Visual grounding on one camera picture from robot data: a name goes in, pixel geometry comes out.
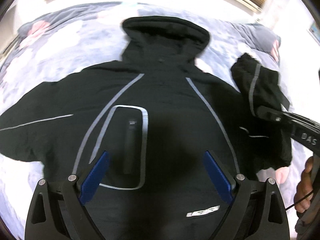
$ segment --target bed sheet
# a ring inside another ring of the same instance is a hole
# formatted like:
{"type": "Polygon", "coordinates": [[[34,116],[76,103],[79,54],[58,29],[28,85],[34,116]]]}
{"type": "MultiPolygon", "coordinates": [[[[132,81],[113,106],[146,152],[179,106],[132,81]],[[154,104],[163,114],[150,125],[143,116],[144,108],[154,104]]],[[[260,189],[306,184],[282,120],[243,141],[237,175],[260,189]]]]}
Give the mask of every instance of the bed sheet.
{"type": "MultiPolygon", "coordinates": [[[[41,16],[18,30],[19,41],[0,69],[0,114],[41,82],[59,81],[88,66],[121,60],[121,53],[128,44],[121,22],[129,17],[151,15],[179,17],[208,30],[210,44],[196,59],[196,65],[237,90],[230,68],[245,52],[265,67],[279,70],[277,49],[281,39],[259,24],[235,24],[140,3],[76,5],[41,16]]],[[[281,80],[280,87],[290,99],[281,80]]],[[[285,206],[293,203],[306,159],[305,150],[298,143],[293,142],[292,150],[294,157],[289,177],[280,185],[285,206]]],[[[0,155],[0,162],[0,215],[14,236],[24,239],[28,207],[36,183],[43,176],[43,166],[40,162],[23,163],[3,155],[0,155]]],[[[274,177],[274,171],[264,171],[260,175],[261,180],[267,177],[274,177]]]]}

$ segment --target hood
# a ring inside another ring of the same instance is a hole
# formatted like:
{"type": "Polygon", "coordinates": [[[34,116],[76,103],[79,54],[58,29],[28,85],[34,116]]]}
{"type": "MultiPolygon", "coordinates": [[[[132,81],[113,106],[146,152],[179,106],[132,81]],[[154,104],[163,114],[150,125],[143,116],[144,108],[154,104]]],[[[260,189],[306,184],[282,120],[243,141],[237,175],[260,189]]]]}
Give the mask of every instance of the hood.
{"type": "Polygon", "coordinates": [[[122,24],[130,37],[122,59],[125,63],[150,66],[192,63],[208,45],[208,31],[192,22],[163,16],[133,17],[122,24]]]}

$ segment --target silver pin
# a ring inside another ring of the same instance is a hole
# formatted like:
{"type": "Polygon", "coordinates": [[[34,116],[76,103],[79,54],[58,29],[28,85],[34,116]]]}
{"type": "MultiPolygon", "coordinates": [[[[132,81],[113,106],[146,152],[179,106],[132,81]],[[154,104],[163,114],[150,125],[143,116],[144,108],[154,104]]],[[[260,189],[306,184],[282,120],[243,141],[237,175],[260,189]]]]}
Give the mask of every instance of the silver pin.
{"type": "Polygon", "coordinates": [[[40,186],[44,185],[44,184],[45,184],[45,179],[39,180],[38,184],[39,184],[40,186]]]}
{"type": "Polygon", "coordinates": [[[242,174],[237,174],[236,178],[239,180],[244,180],[245,177],[242,174]]]}
{"type": "Polygon", "coordinates": [[[74,174],[72,174],[72,175],[70,175],[70,176],[68,177],[68,180],[69,180],[69,181],[74,181],[76,178],[77,178],[77,176],[74,175],[74,174]]]}
{"type": "Polygon", "coordinates": [[[272,185],[276,183],[276,181],[275,181],[273,178],[269,178],[269,179],[268,179],[268,182],[269,182],[270,184],[272,184],[272,185]]]}

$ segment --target chest pocket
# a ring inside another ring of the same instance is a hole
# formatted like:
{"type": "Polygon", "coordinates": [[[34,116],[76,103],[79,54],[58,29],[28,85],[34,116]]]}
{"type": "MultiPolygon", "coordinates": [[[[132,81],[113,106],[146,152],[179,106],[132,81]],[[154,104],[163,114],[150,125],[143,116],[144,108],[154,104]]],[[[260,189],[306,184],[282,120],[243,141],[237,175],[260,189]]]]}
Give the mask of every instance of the chest pocket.
{"type": "Polygon", "coordinates": [[[135,190],[144,185],[147,137],[146,109],[126,105],[110,109],[92,153],[106,150],[110,154],[109,169],[100,186],[135,190]]]}

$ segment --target blue pad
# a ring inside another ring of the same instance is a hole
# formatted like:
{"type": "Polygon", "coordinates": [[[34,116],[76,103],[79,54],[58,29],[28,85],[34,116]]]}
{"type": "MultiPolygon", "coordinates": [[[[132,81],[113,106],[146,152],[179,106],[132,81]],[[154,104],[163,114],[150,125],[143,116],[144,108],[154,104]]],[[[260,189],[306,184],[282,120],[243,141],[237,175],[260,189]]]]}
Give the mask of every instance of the blue pad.
{"type": "Polygon", "coordinates": [[[205,152],[203,163],[220,198],[230,205],[234,199],[233,190],[236,186],[236,181],[223,167],[218,158],[216,156],[213,158],[209,151],[205,152]]]}
{"type": "Polygon", "coordinates": [[[109,162],[109,153],[105,151],[83,181],[79,196],[79,201],[83,206],[85,205],[85,203],[90,201],[96,193],[100,181],[107,172],[109,162]]]}

